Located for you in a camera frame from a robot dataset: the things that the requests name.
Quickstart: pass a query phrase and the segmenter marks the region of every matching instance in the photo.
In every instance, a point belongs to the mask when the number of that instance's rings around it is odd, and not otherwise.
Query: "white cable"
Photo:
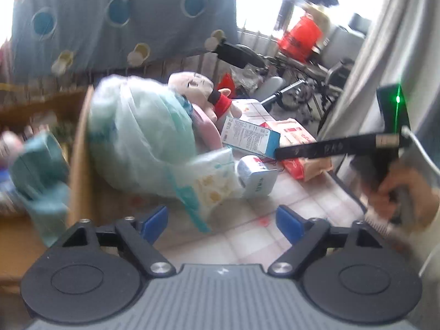
[[[423,158],[425,159],[425,161],[428,163],[428,165],[432,168],[432,170],[437,174],[437,176],[440,177],[440,170],[439,168],[434,164],[434,162],[431,160],[431,158],[429,157],[429,155],[426,153],[425,149],[423,148],[422,144],[420,143],[419,139],[417,139],[417,137],[415,136],[415,134],[410,130],[409,127],[407,126],[402,126],[402,136],[406,137],[406,138],[410,138],[413,143],[417,146],[417,148],[419,149],[420,153],[422,154]],[[433,250],[430,252],[430,254],[428,255],[428,257],[426,258],[426,260],[424,261],[422,267],[420,268],[419,271],[419,277],[422,277],[423,273],[425,272],[426,268],[428,267],[428,265],[430,264],[431,260],[433,259],[433,257],[440,252],[440,243],[438,243]]]
[[[430,252],[430,255],[426,258],[425,262],[423,263],[422,267],[420,268],[419,271],[419,277],[422,277],[423,273],[425,272],[426,268],[428,267],[428,265],[430,264],[432,258],[440,251],[440,243],[437,244],[437,246],[435,246],[433,248],[433,250]]]
[[[410,130],[407,126],[402,126],[402,136],[406,138],[410,138],[413,143],[417,146],[420,153],[422,154],[425,161],[428,163],[428,165],[432,168],[432,170],[437,174],[438,177],[440,177],[440,169],[434,164],[434,162],[431,160],[429,155],[426,153],[425,149],[423,148],[420,141],[417,139],[417,137],[414,135],[414,133]]]

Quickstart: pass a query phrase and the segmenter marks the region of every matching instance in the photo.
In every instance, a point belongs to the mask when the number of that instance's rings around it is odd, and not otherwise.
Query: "doll face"
[[[206,98],[214,89],[214,84],[205,76],[193,72],[182,72],[180,78],[180,87],[189,92],[201,91]]]

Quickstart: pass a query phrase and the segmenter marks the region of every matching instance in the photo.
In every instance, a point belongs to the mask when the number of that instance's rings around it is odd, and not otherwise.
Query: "red stain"
[[[271,224],[271,219],[269,216],[260,217],[258,219],[258,223],[261,227],[268,227]]]

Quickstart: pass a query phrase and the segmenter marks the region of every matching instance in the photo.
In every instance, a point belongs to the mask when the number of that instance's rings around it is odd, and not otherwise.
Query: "light blue plastic bag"
[[[196,155],[186,104],[151,79],[105,78],[91,103],[89,147],[113,188],[178,198],[197,228],[209,231],[210,211],[239,183],[230,149]]]
[[[95,168],[115,189],[175,197],[168,167],[196,156],[191,118],[174,92],[152,79],[103,79],[87,128]]]

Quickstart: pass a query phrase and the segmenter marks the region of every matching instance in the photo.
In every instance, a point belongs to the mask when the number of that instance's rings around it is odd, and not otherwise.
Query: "product label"
[[[221,133],[223,144],[264,155],[271,131],[239,119],[226,117]]]

